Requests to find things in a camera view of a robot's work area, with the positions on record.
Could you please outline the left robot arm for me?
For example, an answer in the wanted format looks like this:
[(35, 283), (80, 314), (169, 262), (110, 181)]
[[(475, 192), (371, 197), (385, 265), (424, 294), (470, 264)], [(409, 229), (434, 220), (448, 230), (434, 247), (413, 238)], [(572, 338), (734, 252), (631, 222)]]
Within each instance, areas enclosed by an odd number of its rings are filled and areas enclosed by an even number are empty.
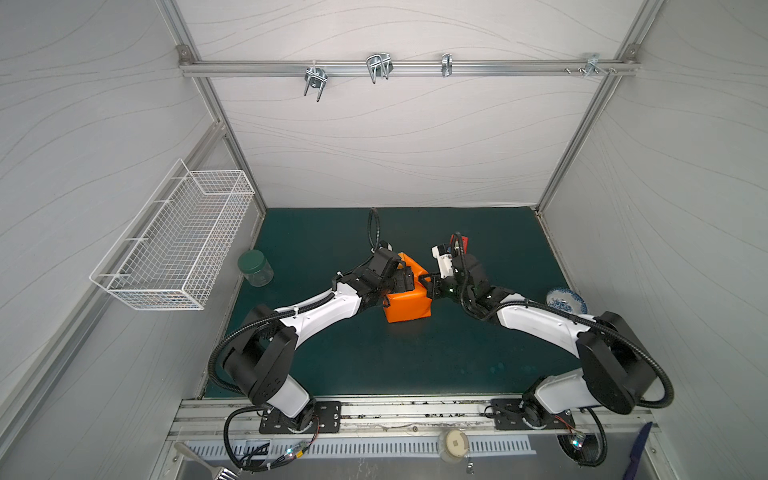
[(207, 373), (217, 387), (270, 406), (288, 418), (308, 414), (307, 390), (291, 375), (298, 348), (312, 336), (383, 304), (398, 286), (411, 286), (407, 256), (378, 247), (363, 264), (332, 280), (329, 290), (297, 304), (253, 311), (210, 354)]

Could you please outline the orange wrapping paper sheet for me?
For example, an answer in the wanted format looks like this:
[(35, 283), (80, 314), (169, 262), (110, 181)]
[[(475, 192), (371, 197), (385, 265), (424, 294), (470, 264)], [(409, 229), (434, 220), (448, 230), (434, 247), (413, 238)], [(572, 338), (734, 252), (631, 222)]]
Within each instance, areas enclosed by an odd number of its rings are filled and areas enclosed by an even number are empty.
[(428, 318), (431, 316), (432, 299), (423, 280), (428, 271), (404, 252), (398, 254), (402, 264), (395, 272), (395, 287), (386, 295), (383, 311), (390, 324)]

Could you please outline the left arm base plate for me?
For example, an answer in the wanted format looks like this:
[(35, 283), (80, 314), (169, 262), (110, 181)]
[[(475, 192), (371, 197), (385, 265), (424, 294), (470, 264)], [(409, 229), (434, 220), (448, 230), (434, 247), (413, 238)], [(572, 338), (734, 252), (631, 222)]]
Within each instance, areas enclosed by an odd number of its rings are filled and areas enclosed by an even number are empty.
[(305, 434), (338, 433), (341, 423), (339, 401), (317, 401), (311, 399), (294, 417), (289, 417), (277, 408), (271, 408), (261, 420), (261, 434)]

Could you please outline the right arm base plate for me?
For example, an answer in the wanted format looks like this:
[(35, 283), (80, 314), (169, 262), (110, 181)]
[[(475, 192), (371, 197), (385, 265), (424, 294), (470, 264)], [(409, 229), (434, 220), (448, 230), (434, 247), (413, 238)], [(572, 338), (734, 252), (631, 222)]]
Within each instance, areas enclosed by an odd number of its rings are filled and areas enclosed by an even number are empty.
[(500, 431), (572, 431), (575, 427), (567, 411), (550, 413), (536, 401), (522, 398), (492, 399), (482, 415)]

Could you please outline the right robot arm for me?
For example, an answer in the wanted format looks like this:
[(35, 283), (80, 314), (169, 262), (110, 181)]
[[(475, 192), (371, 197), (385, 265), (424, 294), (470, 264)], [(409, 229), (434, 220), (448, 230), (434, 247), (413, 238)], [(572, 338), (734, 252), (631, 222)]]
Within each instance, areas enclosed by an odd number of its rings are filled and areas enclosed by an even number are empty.
[(435, 246), (439, 272), (428, 291), (456, 301), (479, 321), (523, 332), (554, 345), (579, 362), (575, 369), (541, 377), (524, 393), (519, 410), (535, 422), (567, 410), (604, 407), (628, 415), (635, 408), (670, 406), (669, 375), (618, 314), (569, 313), (492, 285), (482, 264), (462, 249)]

